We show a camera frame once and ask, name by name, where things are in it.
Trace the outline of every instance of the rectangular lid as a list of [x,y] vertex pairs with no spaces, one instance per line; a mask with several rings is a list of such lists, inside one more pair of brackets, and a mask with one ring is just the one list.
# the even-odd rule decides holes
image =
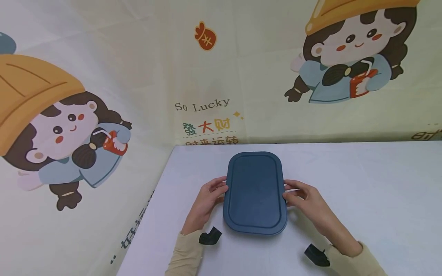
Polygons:
[[287,224],[279,158],[270,152],[242,152],[227,172],[223,216],[230,228],[250,234],[275,235]]

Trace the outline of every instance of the cartoon backdrop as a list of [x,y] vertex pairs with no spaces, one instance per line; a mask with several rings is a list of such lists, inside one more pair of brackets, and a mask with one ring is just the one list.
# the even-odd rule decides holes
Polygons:
[[2,275],[115,275],[174,146],[142,1],[5,0]]
[[166,2],[180,144],[428,140],[442,130],[440,1]]
[[442,139],[437,0],[4,4],[5,275],[115,275],[175,144]]

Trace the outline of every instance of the black clip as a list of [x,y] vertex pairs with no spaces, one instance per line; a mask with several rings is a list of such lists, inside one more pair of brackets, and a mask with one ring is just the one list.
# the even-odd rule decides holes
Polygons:
[[218,242],[221,235],[222,233],[217,228],[212,227],[212,230],[210,230],[209,234],[202,233],[199,236],[199,243],[205,246],[212,246]]
[[305,250],[304,254],[317,266],[328,267],[330,266],[330,261],[325,255],[325,250],[320,251],[313,244],[310,244]]

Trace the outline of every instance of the white tabletop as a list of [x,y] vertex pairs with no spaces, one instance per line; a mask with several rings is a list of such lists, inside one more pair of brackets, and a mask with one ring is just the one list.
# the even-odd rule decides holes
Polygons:
[[[132,241],[119,276],[161,276],[202,184],[227,174],[243,151],[269,151],[284,178],[316,186],[332,210],[365,242],[389,275],[440,275],[442,141],[341,144],[177,146]],[[232,231],[222,206],[206,225],[223,234],[206,246],[200,276],[334,275],[303,252],[327,244],[297,210],[274,237]]]

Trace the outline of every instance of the person's right hand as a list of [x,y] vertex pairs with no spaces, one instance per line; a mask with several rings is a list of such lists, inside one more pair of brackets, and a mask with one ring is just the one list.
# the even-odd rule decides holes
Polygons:
[[315,187],[296,180],[284,180],[284,184],[286,192],[282,197],[287,206],[297,207],[342,254],[355,257],[362,252],[361,244],[339,221]]

